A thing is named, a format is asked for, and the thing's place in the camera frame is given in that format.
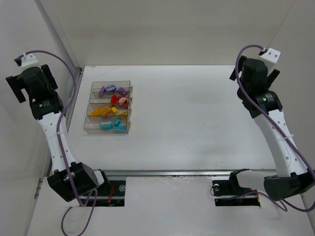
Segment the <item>teal base lego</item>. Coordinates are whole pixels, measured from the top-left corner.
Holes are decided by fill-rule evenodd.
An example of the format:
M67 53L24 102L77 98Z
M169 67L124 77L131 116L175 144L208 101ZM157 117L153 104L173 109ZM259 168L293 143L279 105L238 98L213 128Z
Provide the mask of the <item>teal base lego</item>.
M126 133L128 132L127 127L126 126L115 126L113 128L113 130L117 133Z

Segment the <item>teal lego brick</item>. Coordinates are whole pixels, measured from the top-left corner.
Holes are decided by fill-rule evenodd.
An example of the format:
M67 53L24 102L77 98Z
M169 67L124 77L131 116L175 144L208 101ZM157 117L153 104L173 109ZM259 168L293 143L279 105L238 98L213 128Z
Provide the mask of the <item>teal lego brick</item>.
M115 121L114 121L114 125L115 126L119 126L121 124L121 120L120 119L116 119Z

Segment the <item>purple lego plate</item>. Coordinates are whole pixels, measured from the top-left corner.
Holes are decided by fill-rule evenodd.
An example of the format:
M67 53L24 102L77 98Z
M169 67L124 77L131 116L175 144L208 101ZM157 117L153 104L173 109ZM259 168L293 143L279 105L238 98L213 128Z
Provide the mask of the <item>purple lego plate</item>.
M105 95L105 93L106 93L105 87L102 86L101 89L100 89L99 92L98 92L98 96L99 96L100 98L102 98L102 97Z

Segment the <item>red arch lego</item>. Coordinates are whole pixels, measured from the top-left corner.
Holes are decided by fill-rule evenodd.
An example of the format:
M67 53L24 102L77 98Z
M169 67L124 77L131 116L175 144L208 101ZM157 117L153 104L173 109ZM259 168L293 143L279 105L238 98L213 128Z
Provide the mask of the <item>red arch lego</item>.
M116 95L113 95L111 98L111 103L117 103L118 97Z

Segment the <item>yellow square lego brick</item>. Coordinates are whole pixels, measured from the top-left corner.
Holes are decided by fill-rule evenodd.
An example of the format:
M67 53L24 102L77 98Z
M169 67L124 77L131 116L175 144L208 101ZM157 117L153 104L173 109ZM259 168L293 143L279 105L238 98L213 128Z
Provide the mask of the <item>yellow square lego brick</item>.
M118 114L118 110L117 110L117 108L116 108L116 107L112 107L112 108L111 108L111 110L113 111L113 113L114 113L115 115L117 115L117 114Z

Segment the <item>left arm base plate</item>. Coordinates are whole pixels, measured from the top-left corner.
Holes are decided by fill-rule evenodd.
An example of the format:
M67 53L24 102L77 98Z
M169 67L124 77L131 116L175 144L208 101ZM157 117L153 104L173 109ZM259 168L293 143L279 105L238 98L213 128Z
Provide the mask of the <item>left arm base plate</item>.
M110 186L102 184L97 189L95 207L124 207L126 179L111 179Z

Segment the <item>teal frog lego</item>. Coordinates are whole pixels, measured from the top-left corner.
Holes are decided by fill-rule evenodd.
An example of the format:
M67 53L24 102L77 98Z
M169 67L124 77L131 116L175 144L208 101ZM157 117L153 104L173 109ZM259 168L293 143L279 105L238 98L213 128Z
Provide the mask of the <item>teal frog lego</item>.
M113 125L112 121L110 121L110 120L105 120L105 121L102 121L100 123L100 128L101 129L112 129L113 126L114 125Z

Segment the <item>yellow lego figure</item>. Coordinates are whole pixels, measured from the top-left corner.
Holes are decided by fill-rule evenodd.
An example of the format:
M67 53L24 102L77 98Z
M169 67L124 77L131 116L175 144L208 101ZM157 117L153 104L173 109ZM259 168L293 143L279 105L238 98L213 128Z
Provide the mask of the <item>yellow lego figure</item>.
M90 113L91 116L103 116L104 112L101 108L97 108Z

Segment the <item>purple lego block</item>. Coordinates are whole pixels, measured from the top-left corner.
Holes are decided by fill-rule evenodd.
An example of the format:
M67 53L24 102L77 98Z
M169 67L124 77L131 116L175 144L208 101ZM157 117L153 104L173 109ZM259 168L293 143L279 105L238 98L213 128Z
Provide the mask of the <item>purple lego block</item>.
M117 92L122 95L122 96L127 96L128 95L128 90L126 90L125 88L123 87L120 87L117 89Z

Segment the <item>yellow sloped lego brick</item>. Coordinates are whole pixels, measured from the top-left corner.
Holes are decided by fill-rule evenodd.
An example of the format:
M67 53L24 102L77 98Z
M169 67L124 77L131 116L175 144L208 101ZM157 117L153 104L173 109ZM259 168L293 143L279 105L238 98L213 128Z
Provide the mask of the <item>yellow sloped lego brick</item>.
M113 111L111 110L111 107L106 106L103 109L104 115L103 116L109 116L113 114Z

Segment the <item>yellow lego plate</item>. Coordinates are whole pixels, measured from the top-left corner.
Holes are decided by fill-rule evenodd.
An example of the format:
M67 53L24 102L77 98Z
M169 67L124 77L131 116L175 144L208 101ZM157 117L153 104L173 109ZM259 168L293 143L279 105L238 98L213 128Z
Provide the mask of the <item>yellow lego plate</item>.
M123 113L120 113L120 114L118 114L117 116L118 116L118 117L123 117L123 116L127 116L127 115L128 115L128 111L123 112Z

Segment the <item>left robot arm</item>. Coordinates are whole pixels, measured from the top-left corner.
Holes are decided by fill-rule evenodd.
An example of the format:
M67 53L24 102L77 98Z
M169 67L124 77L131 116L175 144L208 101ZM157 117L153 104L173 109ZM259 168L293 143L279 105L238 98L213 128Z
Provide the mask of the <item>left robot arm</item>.
M49 66L32 66L19 75L7 77L6 81L20 103L29 101L32 115L45 133L52 158L49 186L66 202L100 187L112 189L104 171L100 172L103 178L100 183L95 171L72 155L66 140L63 103Z

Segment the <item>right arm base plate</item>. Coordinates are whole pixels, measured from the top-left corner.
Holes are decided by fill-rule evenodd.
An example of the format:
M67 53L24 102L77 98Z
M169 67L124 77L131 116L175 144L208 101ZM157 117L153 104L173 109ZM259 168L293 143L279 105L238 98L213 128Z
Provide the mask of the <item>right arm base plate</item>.
M260 199L250 188L241 187L236 180L215 179L212 181L211 191L215 197L215 206L217 207L247 207L260 206Z

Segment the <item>purple flower lego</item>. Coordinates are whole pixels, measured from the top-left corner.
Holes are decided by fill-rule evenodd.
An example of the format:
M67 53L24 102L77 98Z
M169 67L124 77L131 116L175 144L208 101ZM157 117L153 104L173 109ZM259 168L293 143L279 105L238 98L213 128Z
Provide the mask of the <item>purple flower lego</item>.
M105 88L106 92L115 92L117 90L115 85L109 85Z

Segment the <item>red round lego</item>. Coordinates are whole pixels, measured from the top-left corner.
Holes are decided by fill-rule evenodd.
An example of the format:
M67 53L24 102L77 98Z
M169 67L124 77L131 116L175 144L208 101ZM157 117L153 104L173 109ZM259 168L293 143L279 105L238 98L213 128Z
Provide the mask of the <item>red round lego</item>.
M128 108L128 99L125 96L117 97L117 107L127 109Z

